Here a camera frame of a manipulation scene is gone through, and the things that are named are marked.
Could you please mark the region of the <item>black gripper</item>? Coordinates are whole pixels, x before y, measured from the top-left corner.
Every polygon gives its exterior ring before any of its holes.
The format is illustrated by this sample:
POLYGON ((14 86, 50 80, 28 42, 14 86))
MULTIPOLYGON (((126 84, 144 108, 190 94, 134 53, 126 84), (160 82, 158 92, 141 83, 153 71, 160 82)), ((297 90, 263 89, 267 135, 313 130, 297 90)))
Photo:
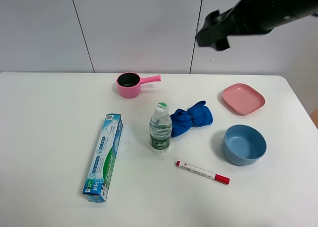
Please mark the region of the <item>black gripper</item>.
POLYGON ((318 12, 318 0, 240 0, 231 9, 208 14, 196 34, 200 47, 230 48, 229 36, 265 35, 274 28, 318 12))

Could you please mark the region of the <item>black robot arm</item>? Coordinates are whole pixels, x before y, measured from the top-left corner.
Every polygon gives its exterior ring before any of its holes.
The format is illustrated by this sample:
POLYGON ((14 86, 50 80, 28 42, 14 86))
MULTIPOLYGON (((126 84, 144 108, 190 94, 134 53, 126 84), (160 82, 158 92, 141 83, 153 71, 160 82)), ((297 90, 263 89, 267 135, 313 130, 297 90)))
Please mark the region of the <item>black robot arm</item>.
POLYGON ((230 48, 229 36, 265 35, 274 28, 318 12, 318 0, 239 0, 229 10, 213 11, 196 34, 199 47, 230 48))

